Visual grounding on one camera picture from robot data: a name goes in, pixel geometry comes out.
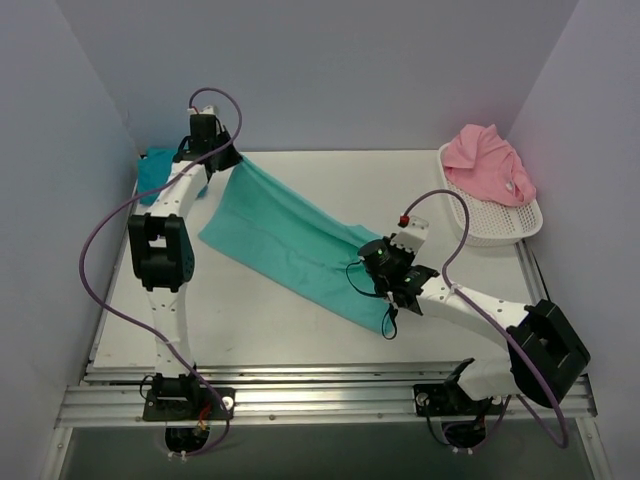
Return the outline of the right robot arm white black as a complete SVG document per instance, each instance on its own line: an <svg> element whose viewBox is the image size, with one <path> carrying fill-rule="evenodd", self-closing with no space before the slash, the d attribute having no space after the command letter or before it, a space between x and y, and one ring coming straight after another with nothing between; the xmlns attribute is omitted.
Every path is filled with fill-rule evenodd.
<svg viewBox="0 0 640 480"><path fill-rule="evenodd" d="M492 397L524 395L550 408L561 402L591 360L563 311L542 299L514 303L447 283L414 254L383 237L358 251L376 297L390 311L440 318L478 334L507 351L505 358L463 361L450 375L444 400L455 412Z"/></svg>

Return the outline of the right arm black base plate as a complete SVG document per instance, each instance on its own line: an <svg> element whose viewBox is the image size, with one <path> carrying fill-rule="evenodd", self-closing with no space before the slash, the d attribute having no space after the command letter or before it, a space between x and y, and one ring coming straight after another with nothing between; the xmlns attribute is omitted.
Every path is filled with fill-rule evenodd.
<svg viewBox="0 0 640 480"><path fill-rule="evenodd" d="M471 400L459 387L444 383L415 384L414 407L419 417L476 417L497 415L502 404L492 400Z"/></svg>

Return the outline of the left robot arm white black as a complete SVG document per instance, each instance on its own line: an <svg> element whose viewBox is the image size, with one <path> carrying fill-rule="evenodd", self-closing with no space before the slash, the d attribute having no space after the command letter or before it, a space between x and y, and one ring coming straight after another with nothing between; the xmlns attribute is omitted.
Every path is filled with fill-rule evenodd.
<svg viewBox="0 0 640 480"><path fill-rule="evenodd" d="M152 328L158 334L152 401L165 401L179 419L194 417L203 395L193 373L196 364L186 320L186 289L195 273L186 217L213 174L242 160L214 107L191 107L189 126L189 135L172 159L167 186L146 213L128 220L134 275L146 292Z"/></svg>

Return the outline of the mint green t-shirt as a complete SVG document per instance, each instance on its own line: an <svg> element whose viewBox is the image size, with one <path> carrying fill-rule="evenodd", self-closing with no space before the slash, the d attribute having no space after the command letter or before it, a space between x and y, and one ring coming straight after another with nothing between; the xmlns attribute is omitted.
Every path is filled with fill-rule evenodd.
<svg viewBox="0 0 640 480"><path fill-rule="evenodd" d="M391 339L390 306L372 297L358 250L378 239L334 219L249 159L233 168L200 231L208 247L363 328Z"/></svg>

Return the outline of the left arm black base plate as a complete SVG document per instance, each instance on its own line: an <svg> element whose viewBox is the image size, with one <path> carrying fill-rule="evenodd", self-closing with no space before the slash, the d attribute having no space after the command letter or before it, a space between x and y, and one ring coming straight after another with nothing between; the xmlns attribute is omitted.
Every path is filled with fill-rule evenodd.
<svg viewBox="0 0 640 480"><path fill-rule="evenodd" d="M235 408L236 390L218 387L227 413L220 402L206 388L198 387L194 394L147 393L142 419L147 422L179 422L196 420L225 420L232 418Z"/></svg>

